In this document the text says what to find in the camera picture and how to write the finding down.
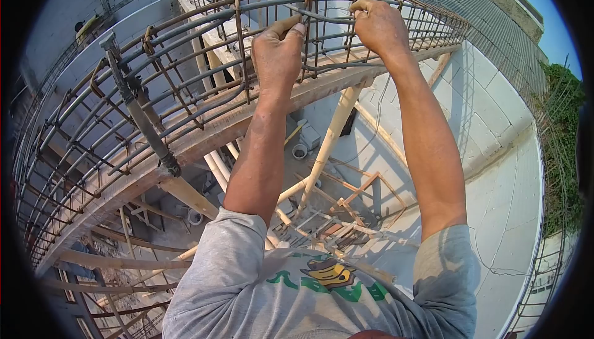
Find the forearm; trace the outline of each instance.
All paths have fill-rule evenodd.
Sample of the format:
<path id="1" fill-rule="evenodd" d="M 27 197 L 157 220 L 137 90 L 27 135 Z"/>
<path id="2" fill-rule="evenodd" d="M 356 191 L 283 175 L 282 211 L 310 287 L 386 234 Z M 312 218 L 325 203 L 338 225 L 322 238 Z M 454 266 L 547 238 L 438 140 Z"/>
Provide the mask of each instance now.
<path id="1" fill-rule="evenodd" d="M 227 210 L 261 216 L 266 226 L 270 225 L 283 184 L 289 95 L 262 91 L 223 203 Z"/>
<path id="2" fill-rule="evenodd" d="M 386 57 L 398 90 L 406 160 L 420 206 L 422 239 L 466 223 L 460 154 L 440 105 L 412 56 Z"/>

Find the curved rebar beam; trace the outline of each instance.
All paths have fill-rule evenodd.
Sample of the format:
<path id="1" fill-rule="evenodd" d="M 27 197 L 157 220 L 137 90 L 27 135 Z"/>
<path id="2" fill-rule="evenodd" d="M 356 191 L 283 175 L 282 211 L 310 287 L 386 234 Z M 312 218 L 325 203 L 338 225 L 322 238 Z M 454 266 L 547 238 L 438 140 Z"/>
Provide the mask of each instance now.
<path id="1" fill-rule="evenodd" d="M 195 8 L 147 28 L 144 34 L 121 45 L 122 57 L 117 67 L 127 70 L 128 65 L 134 62 L 132 69 L 124 75 L 128 83 L 137 82 L 136 76 L 140 72 L 153 67 L 154 72 L 140 82 L 142 87 L 150 87 L 159 76 L 166 76 L 170 88 L 141 105 L 141 109 L 147 111 L 168 97 L 174 97 L 174 105 L 156 117 L 164 127 L 159 132 L 159 138 L 170 145 L 195 131 L 200 124 L 208 128 L 209 124 L 220 121 L 257 99 L 257 92 L 253 95 L 249 93 L 257 83 L 251 65 L 250 40 L 264 29 L 264 25 L 281 19 L 287 13 L 300 13 L 307 31 L 302 51 L 302 72 L 295 80 L 297 84 L 307 80 L 308 85 L 313 87 L 321 75 L 342 72 L 348 68 L 374 67 L 377 68 L 377 74 L 384 72 L 377 55 L 369 52 L 358 41 L 353 43 L 356 40 L 355 21 L 347 9 L 352 1 L 186 0 Z M 469 28 L 463 18 L 442 8 L 415 0 L 382 1 L 401 10 L 410 30 L 413 52 L 460 44 Z M 258 17 L 262 23 L 252 28 L 252 23 L 256 23 L 254 17 Z M 212 43 L 179 59 L 170 56 L 171 51 L 200 37 L 208 37 Z M 234 58 L 226 59 L 220 66 L 202 74 L 183 79 L 178 67 L 196 57 L 204 57 L 209 52 L 226 52 Z M 34 265 L 46 257 L 56 240 L 66 237 L 63 234 L 70 229 L 68 227 L 77 226 L 81 214 L 88 212 L 91 203 L 100 199 L 114 183 L 130 175 L 154 154 L 153 150 L 148 150 L 149 144 L 141 140 L 143 135 L 132 123 L 131 116 L 120 109 L 125 103 L 118 97 L 118 87 L 107 92 L 99 89 L 101 84 L 113 79 L 111 69 L 102 72 L 101 62 L 103 60 L 97 59 L 98 67 L 86 75 L 68 97 L 63 98 L 49 114 L 40 131 L 28 135 L 21 144 L 22 148 L 31 147 L 32 150 L 20 157 L 15 165 L 15 179 L 19 183 L 16 209 Z M 200 81 L 219 72 L 229 72 L 236 79 L 198 93 Z M 179 90 L 185 90 L 185 96 Z M 78 108 L 92 100 L 91 96 L 99 100 L 92 102 L 93 107 L 87 107 L 85 118 L 76 128 L 65 131 L 64 124 Z M 108 124 L 106 119 L 111 112 L 118 113 L 122 119 Z M 96 130 L 98 126 L 102 127 L 99 138 L 92 143 L 83 143 L 93 132 L 100 131 Z M 58 136 L 66 141 L 62 157 L 58 162 L 48 164 L 41 157 Z M 95 153 L 113 138 L 116 138 L 116 143 L 112 143 L 106 154 L 100 156 Z M 40 175 L 41 168 L 48 173 Z M 42 177 L 42 185 L 33 186 L 31 179 L 34 174 Z"/>

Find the left hand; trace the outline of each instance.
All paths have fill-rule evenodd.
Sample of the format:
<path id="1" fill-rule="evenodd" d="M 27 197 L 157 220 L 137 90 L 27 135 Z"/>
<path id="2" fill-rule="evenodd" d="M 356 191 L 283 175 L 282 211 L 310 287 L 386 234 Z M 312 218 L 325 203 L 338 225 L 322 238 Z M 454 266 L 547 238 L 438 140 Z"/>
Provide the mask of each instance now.
<path id="1" fill-rule="evenodd" d="M 288 93 L 301 70 L 301 15 L 277 20 L 252 41 L 252 62 L 263 93 Z"/>

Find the gray t-shirt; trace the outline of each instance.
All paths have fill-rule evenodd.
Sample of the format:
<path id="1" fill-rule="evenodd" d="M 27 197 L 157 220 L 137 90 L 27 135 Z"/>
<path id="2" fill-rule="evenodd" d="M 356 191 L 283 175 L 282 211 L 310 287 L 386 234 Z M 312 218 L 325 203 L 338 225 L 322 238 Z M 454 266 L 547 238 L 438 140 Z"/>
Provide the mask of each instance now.
<path id="1" fill-rule="evenodd" d="M 265 252 L 266 231 L 257 215 L 220 209 L 167 309 L 165 339 L 348 338 L 366 329 L 432 339 L 474 333 L 476 259 L 466 225 L 421 244 L 413 300 L 331 254 Z"/>

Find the hand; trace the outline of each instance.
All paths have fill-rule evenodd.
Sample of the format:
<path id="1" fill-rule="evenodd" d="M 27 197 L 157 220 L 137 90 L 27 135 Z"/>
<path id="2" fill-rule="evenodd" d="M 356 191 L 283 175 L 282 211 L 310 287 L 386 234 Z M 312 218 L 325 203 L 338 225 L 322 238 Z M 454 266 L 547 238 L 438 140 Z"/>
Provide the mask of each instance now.
<path id="1" fill-rule="evenodd" d="M 384 1 L 358 0 L 349 9 L 355 13 L 355 33 L 367 49 L 382 59 L 411 54 L 408 29 L 396 8 Z"/>
<path id="2" fill-rule="evenodd" d="M 252 41 L 252 61 L 263 93 L 286 93 L 301 70 L 305 26 L 301 15 L 272 23 Z"/>

